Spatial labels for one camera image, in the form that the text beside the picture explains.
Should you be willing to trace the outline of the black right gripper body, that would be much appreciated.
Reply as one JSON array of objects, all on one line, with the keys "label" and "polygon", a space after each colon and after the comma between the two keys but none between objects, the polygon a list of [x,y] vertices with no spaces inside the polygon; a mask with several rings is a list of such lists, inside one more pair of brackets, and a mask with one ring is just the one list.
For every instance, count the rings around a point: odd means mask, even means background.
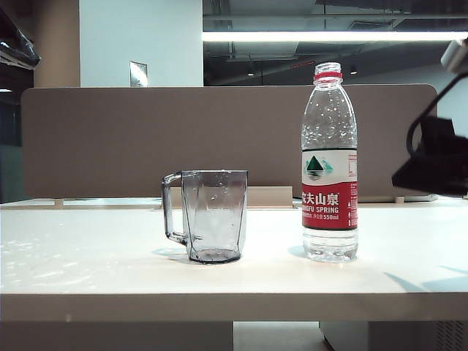
[{"label": "black right gripper body", "polygon": [[467,195],[467,138],[454,132],[450,119],[422,118],[418,146],[412,145],[415,127],[407,134],[409,159],[392,175],[392,185],[436,195]]}]

